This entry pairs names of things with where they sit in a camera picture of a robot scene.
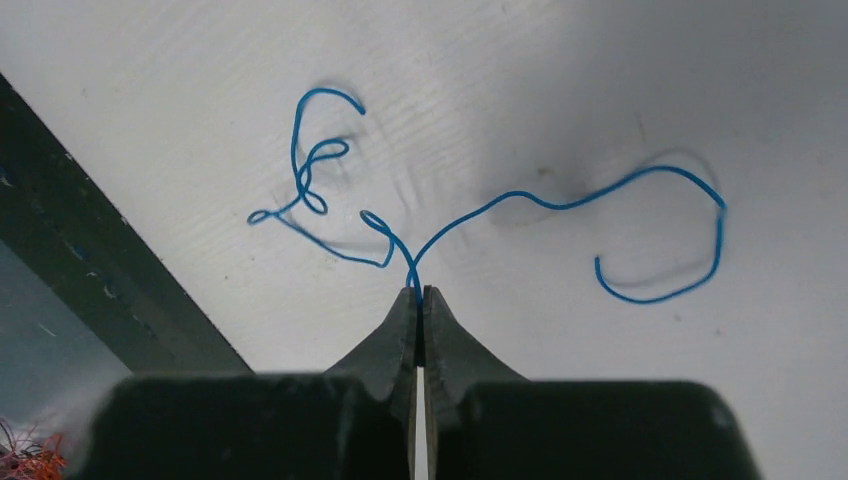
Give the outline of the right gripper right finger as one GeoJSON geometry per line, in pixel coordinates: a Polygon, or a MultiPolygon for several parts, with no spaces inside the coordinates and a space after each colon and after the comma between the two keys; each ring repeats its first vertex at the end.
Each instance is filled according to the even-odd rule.
{"type": "Polygon", "coordinates": [[[480,383],[525,382],[456,319],[440,290],[427,286],[422,297],[428,477],[464,479],[468,466],[461,404],[480,383]]]}

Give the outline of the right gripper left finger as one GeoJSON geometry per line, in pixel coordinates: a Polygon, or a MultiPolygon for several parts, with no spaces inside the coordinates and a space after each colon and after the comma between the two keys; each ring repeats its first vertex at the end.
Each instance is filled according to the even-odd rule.
{"type": "Polygon", "coordinates": [[[380,325],[327,370],[361,381],[399,425],[406,479],[415,477],[417,336],[416,292],[404,287],[380,325]]]}

